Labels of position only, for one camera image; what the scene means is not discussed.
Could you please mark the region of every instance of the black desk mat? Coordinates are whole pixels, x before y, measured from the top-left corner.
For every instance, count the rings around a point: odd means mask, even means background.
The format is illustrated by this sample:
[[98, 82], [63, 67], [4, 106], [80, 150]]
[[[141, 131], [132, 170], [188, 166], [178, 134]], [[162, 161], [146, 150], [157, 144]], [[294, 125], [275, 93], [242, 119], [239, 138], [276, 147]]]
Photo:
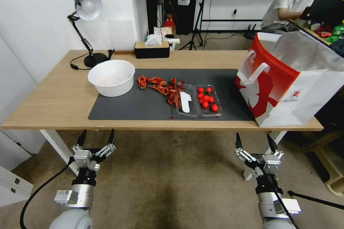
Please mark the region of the black desk mat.
[[[89, 115], [90, 120], [254, 120], [239, 90], [234, 84], [236, 69], [136, 69], [133, 88], [119, 97], [98, 95]], [[167, 97], [148, 87], [140, 90], [137, 78], [141, 75], [161, 77], [167, 82], [175, 77], [192, 85], [213, 85], [222, 106], [219, 117], [187, 117], [176, 113], [166, 102]]]

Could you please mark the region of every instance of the computer monitor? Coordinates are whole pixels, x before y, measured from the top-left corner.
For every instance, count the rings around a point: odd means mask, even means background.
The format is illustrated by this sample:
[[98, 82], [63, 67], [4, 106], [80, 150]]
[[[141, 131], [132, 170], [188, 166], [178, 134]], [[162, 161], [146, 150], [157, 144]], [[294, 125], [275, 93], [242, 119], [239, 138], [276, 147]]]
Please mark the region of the computer monitor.
[[344, 0], [314, 0], [309, 19], [338, 25], [344, 20]]

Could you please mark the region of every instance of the wooden table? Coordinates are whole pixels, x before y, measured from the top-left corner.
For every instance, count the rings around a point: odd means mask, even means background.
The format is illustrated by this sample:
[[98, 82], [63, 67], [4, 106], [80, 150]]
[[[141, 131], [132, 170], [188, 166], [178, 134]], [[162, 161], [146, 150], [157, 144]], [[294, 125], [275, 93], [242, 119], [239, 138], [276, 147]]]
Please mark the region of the wooden table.
[[[313, 118], [303, 126], [260, 128], [255, 121], [119, 121], [89, 120], [88, 115], [98, 96], [87, 80], [88, 71], [73, 70], [69, 62], [85, 54], [71, 50], [44, 78], [36, 89], [1, 125], [3, 129], [40, 130], [65, 162], [72, 155], [55, 130], [232, 130], [272, 131], [278, 143], [286, 131], [320, 131]], [[116, 54], [112, 59], [131, 62], [136, 68], [239, 69], [247, 51], [171, 51], [165, 59], [136, 59], [133, 54]], [[83, 58], [74, 64], [83, 68]], [[71, 166], [77, 173], [76, 166]]]
[[330, 46], [332, 43], [328, 42], [326, 38], [319, 37], [318, 34], [316, 34], [313, 30], [310, 29], [309, 25], [301, 25], [297, 20], [289, 20], [292, 24], [297, 26], [301, 31], [305, 32], [307, 35], [311, 36], [312, 38], [315, 38], [319, 42]]

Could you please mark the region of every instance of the white bowl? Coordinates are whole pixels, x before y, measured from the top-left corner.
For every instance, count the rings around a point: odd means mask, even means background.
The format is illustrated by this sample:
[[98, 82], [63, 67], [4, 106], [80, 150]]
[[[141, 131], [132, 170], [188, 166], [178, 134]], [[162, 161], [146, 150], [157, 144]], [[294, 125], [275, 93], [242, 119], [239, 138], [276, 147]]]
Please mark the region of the white bowl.
[[97, 91], [106, 97], [127, 93], [134, 84], [135, 67], [124, 60], [109, 60], [94, 66], [88, 75]]

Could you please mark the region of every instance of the tissue box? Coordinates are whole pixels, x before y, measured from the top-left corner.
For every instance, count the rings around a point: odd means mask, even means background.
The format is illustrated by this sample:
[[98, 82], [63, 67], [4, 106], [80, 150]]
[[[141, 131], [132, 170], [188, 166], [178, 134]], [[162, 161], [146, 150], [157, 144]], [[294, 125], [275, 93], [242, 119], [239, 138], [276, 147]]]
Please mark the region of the tissue box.
[[161, 45], [157, 46], [145, 46], [144, 42], [136, 42], [134, 50], [138, 59], [169, 57], [169, 43], [167, 41], [163, 41]]

